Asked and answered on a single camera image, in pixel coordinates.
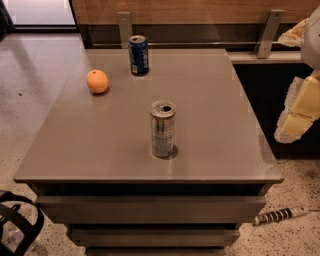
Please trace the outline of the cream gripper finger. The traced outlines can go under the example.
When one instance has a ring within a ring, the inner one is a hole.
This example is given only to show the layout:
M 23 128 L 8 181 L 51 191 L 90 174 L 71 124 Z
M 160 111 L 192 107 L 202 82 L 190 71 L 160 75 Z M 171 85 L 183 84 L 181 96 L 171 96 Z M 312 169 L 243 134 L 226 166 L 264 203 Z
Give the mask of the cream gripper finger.
M 274 138 L 279 143 L 293 143 L 299 140 L 319 118 L 319 76 L 308 76 L 305 79 L 295 77 L 289 86 Z
M 300 47 L 302 44 L 302 36 L 309 19 L 306 18 L 296 24 L 292 29 L 281 34 L 278 42 L 288 47 Z

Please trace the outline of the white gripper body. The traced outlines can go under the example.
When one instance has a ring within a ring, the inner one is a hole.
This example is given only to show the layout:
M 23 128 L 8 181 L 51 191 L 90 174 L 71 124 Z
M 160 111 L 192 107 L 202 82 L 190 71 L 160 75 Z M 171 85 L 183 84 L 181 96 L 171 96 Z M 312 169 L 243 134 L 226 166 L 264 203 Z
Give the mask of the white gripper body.
M 320 6 L 311 14 L 304 28 L 301 58 L 313 69 L 320 69 Z

